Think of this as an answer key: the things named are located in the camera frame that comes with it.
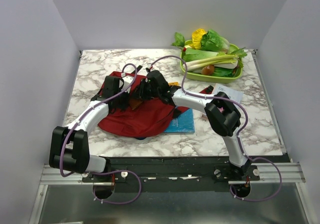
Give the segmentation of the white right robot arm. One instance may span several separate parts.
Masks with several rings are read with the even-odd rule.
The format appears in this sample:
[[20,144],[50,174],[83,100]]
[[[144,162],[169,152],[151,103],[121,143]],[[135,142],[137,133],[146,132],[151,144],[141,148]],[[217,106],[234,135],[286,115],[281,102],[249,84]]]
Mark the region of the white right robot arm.
[[229,99],[224,92],[200,94],[187,91],[183,86],[171,86],[158,70],[149,72],[135,91],[141,100],[158,98],[164,104],[206,114],[211,128],[223,138],[227,147],[230,175],[236,180],[247,176],[251,161],[240,137],[242,128],[239,108],[243,108],[240,104]]

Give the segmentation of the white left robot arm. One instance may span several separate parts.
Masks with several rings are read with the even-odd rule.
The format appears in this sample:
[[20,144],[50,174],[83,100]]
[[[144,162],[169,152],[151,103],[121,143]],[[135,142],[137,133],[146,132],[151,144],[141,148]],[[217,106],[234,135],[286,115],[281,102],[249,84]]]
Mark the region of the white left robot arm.
[[125,73],[121,73],[120,77],[106,76],[102,88],[91,98],[85,111],[67,126],[54,128],[49,165],[59,169],[62,177],[93,172],[101,182],[110,178],[107,160],[90,154],[89,135],[107,117],[112,102],[129,93],[134,82],[135,78]]

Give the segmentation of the brown leather wallet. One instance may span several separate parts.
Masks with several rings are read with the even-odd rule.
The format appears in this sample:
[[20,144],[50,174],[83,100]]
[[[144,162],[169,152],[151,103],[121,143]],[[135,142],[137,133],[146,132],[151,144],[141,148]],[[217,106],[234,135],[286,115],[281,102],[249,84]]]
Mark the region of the brown leather wallet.
[[128,103],[130,108],[135,110],[143,103],[143,101],[140,99],[131,98]]

